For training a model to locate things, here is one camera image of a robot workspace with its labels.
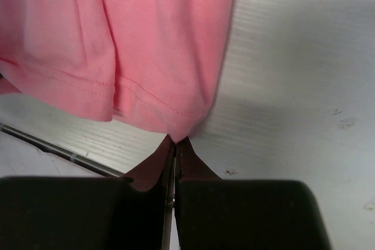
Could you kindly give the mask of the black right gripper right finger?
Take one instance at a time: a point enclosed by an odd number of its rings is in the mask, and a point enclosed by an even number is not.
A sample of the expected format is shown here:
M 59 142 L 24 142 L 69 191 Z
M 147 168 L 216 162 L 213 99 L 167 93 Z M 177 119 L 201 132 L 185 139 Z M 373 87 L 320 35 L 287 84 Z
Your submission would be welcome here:
M 190 139 L 186 137 L 176 144 L 177 180 L 221 180 L 196 154 Z

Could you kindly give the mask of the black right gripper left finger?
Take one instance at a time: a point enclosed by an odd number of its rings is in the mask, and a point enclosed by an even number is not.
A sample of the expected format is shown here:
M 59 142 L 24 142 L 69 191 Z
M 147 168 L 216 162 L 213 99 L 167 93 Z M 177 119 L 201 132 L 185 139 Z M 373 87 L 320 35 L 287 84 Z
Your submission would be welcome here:
M 175 143 L 167 135 L 154 153 L 123 174 L 121 178 L 125 179 L 136 191 L 150 191 L 155 186 L 159 186 L 160 181 L 162 183 L 168 181 L 174 155 Z

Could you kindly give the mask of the pink t shirt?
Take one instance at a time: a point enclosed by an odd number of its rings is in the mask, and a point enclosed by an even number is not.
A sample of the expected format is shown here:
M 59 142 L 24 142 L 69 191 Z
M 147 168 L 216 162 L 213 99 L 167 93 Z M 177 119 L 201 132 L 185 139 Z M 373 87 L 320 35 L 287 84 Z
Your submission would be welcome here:
M 1 93 L 179 142 L 209 112 L 232 0 L 1 0 Z

